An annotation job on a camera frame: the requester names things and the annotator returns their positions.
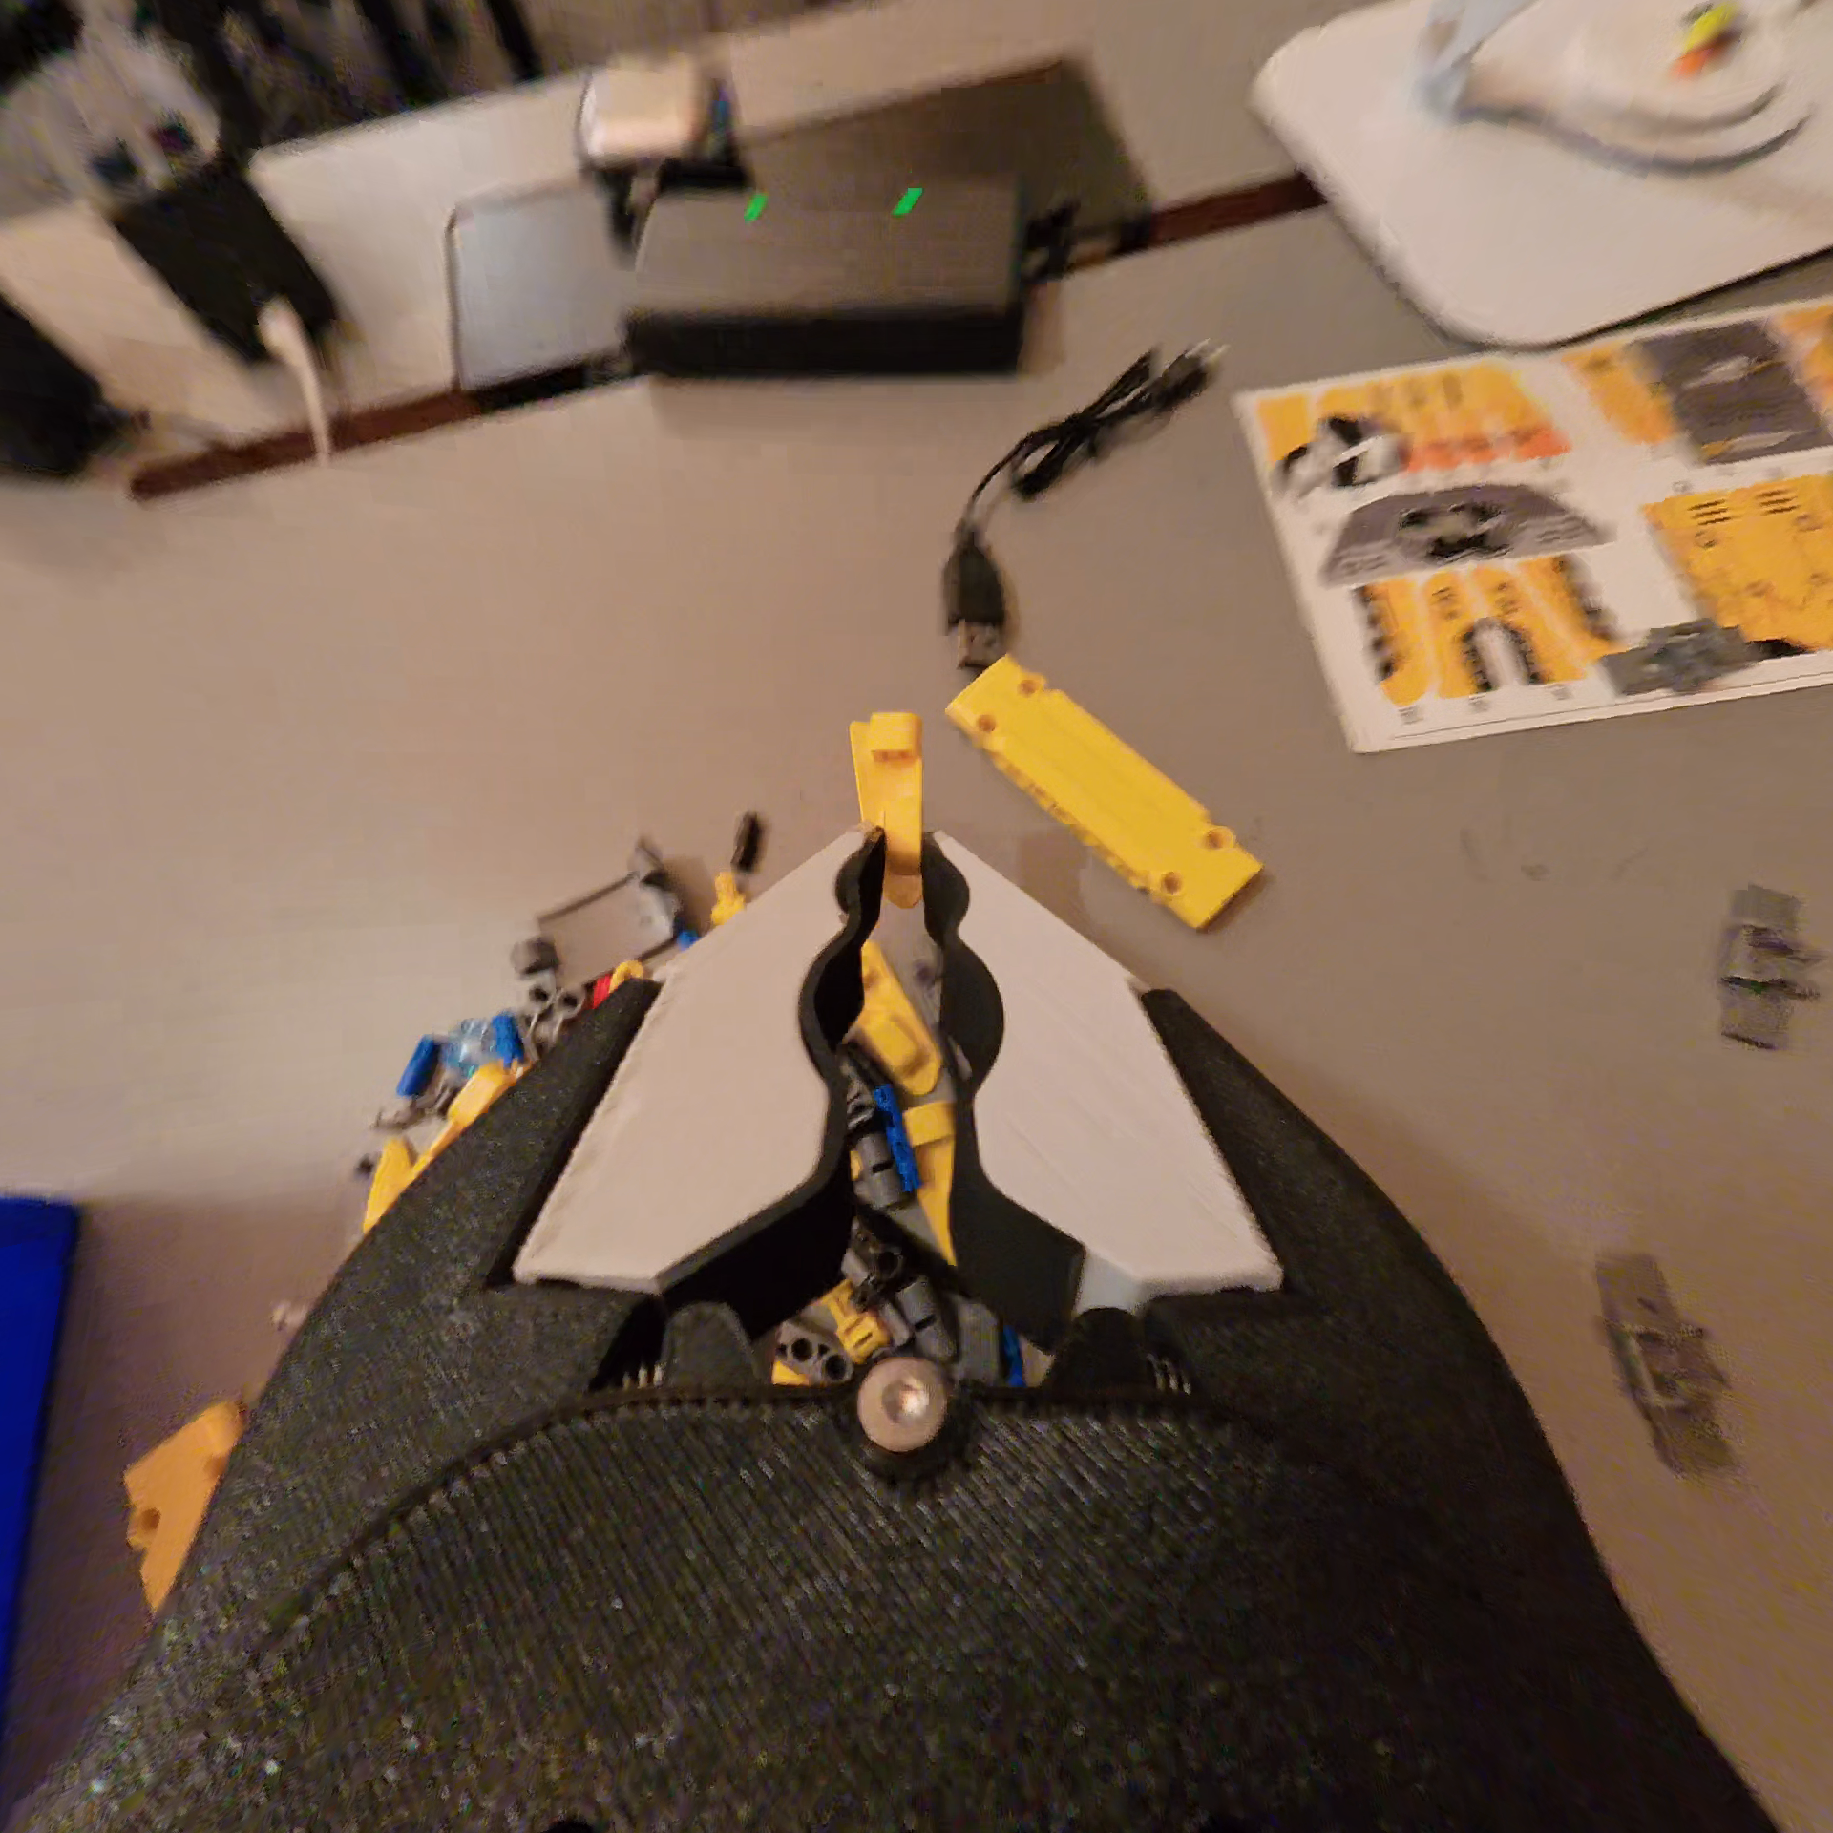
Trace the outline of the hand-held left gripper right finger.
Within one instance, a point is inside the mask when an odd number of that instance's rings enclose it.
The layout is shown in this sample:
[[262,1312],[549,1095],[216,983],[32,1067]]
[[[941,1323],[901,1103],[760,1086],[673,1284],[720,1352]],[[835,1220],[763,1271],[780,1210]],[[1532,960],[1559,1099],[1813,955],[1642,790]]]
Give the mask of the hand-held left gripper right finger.
[[1144,984],[958,839],[930,833],[923,874],[968,1293],[1033,1343],[1091,1309],[1276,1293],[1277,1256]]

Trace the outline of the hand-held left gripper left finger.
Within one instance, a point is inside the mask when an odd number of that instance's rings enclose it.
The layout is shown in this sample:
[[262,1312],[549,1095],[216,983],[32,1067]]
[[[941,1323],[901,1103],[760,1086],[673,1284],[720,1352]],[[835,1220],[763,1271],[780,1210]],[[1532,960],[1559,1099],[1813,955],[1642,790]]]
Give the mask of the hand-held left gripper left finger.
[[773,1323],[835,1277],[854,1225],[841,1047],[881,874],[881,830],[848,830],[665,970],[516,1284]]

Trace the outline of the pile of toy brick pieces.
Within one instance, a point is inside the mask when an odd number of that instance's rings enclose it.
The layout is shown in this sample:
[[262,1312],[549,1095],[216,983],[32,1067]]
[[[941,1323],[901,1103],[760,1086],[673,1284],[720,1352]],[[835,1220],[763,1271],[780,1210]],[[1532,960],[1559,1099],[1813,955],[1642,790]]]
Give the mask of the pile of toy brick pieces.
[[937,1040],[940,974],[904,991],[877,941],[859,951],[859,1016],[835,1047],[848,1237],[826,1253],[835,1184],[812,1233],[763,1225],[638,1296],[595,1384],[848,1386],[884,1356],[1023,1384],[1020,1339],[963,1287],[951,1246],[953,1109]]

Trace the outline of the small yellow toy brick piece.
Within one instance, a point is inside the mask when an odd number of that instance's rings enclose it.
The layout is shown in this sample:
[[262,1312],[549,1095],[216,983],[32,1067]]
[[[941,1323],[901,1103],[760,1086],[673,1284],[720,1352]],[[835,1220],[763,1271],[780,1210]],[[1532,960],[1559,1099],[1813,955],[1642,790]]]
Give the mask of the small yellow toy brick piece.
[[861,826],[881,833],[881,897],[923,902],[924,726],[915,713],[874,713],[848,726]]

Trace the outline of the long yellow toy panel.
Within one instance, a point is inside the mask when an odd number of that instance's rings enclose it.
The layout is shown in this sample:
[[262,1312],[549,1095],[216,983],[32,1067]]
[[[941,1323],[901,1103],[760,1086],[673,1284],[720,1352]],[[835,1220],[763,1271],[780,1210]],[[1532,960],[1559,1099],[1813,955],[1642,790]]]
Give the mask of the long yellow toy panel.
[[1184,928],[1210,928],[1264,869],[1193,792],[1010,655],[973,675],[944,716],[1042,812]]

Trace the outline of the grey toy brick piece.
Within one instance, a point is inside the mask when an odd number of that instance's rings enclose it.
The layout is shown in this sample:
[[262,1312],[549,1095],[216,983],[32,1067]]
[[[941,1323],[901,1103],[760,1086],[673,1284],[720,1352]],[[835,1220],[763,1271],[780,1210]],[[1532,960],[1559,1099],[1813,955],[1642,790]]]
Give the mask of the grey toy brick piece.
[[1595,1276],[1618,1381],[1661,1461],[1687,1480],[1728,1477],[1736,1447],[1721,1421],[1727,1375],[1707,1329],[1680,1312],[1648,1253],[1603,1253]]
[[1820,951],[1802,934],[1802,902],[1761,884],[1728,898],[1718,945],[1718,1033],[1728,1043],[1777,1050],[1802,1001],[1817,1000]]
[[1766,661],[1761,647],[1703,616],[1648,628],[1638,647],[1603,655],[1596,662],[1613,695],[1642,698],[1707,693],[1761,661]]

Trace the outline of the yellow toy panel piece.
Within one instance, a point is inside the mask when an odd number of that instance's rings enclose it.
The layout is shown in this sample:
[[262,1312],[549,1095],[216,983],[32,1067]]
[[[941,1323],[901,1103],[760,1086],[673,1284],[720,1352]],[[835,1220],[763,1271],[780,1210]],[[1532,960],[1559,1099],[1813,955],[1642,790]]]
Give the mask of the yellow toy panel piece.
[[161,1610],[190,1556],[243,1421],[242,1399],[219,1399],[124,1474],[125,1546],[134,1554],[150,1615]]

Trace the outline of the yellow printed instruction sheet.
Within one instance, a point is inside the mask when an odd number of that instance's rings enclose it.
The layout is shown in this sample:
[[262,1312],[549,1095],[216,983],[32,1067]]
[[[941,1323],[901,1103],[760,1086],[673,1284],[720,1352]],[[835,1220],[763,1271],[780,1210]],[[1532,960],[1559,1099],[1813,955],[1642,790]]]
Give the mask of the yellow printed instruction sheet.
[[[1236,397],[1356,753],[1830,684],[1830,298]],[[1718,621],[1766,661],[1619,698]]]

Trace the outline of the blue plastic bin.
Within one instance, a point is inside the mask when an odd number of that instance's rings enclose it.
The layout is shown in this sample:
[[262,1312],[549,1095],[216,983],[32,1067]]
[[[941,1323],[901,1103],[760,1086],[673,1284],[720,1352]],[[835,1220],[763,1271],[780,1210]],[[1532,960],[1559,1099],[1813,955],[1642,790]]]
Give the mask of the blue plastic bin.
[[76,1241],[75,1204],[3,1194],[3,1697]]

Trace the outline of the grey laptop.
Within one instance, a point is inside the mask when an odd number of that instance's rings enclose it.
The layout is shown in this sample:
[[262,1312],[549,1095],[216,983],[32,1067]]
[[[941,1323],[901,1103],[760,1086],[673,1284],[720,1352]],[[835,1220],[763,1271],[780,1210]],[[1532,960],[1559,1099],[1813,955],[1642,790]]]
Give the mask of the grey laptop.
[[625,378],[631,262],[592,177],[459,200],[446,226],[453,384],[512,407]]

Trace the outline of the black power box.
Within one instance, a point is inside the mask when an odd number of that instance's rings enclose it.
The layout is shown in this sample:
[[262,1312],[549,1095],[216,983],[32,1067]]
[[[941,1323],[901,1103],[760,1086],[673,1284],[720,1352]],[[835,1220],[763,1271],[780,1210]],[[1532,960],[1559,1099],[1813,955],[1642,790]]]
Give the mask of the black power box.
[[849,198],[664,194],[628,273],[628,364],[657,378],[1013,374],[1025,223],[1007,174]]

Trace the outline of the black charger block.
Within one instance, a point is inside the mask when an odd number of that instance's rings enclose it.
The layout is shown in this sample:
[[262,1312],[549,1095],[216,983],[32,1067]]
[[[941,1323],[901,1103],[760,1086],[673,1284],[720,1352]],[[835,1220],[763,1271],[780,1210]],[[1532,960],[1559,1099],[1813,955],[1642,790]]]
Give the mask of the black charger block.
[[329,286],[226,155],[164,188],[107,206],[104,218],[209,338],[243,364],[269,359],[262,309],[273,300],[293,306],[309,338],[339,323]]

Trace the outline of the white tray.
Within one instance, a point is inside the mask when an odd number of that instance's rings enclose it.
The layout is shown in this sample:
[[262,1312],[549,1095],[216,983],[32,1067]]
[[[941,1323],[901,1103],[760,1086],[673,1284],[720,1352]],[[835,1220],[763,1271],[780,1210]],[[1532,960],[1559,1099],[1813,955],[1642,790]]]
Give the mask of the white tray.
[[1830,249],[1830,4],[1799,3],[1816,112],[1766,157],[1642,171],[1519,127],[1434,115],[1414,86],[1431,3],[1305,29],[1253,106],[1387,277],[1441,331],[1556,346]]

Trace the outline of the silver device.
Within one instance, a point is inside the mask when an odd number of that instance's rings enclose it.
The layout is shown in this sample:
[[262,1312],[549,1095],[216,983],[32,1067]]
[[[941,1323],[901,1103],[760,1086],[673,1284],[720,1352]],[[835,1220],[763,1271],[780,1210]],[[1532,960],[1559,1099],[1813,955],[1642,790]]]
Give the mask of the silver device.
[[698,152],[717,94],[717,78],[688,53],[595,63],[575,118],[581,170],[642,170]]

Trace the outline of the clear plastic bag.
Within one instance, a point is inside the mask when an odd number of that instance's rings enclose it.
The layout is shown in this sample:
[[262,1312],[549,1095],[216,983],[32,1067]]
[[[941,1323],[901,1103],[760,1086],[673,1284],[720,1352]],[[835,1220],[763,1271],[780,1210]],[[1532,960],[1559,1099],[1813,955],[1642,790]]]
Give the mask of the clear plastic bag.
[[1723,171],[1810,122],[1796,3],[1434,3],[1414,48],[1441,121],[1519,127],[1642,171]]

